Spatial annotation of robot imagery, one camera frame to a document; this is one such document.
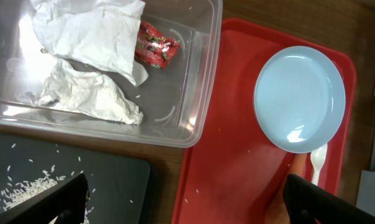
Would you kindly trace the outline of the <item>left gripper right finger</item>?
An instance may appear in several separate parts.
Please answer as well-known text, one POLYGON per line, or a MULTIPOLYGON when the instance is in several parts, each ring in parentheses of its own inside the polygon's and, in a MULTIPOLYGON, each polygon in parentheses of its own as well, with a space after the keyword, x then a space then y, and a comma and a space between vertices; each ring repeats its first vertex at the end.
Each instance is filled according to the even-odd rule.
POLYGON ((375 217, 295 175, 287 176, 283 199, 291 224, 375 224, 375 217))

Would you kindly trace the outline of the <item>white napkin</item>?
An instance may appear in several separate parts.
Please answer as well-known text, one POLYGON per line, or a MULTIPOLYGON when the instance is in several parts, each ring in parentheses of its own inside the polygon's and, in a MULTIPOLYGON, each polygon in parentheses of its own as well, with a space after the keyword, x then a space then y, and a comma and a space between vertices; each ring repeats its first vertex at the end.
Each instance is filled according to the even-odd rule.
POLYGON ((147 80, 134 60, 145 2, 34 0, 32 26, 44 50, 56 57, 42 90, 27 92, 34 106, 125 124, 139 125, 143 113, 106 72, 123 76, 133 86, 147 80))

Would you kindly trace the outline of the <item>red snack wrapper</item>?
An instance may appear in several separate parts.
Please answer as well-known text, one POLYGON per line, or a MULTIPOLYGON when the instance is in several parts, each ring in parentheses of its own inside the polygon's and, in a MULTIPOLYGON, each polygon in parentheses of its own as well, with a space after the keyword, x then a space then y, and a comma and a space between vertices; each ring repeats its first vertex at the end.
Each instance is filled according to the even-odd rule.
POLYGON ((164 36, 152 24, 142 21, 134 58, 152 67, 164 69, 176 56, 179 47, 179 40, 164 36))

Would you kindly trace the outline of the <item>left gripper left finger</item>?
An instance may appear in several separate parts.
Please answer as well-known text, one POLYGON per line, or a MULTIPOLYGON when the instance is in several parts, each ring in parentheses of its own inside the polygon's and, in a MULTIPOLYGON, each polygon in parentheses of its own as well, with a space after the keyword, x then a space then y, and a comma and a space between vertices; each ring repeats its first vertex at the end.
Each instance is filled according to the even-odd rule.
POLYGON ((84 174, 57 184, 0 214, 0 224, 81 224, 90 191, 84 174))

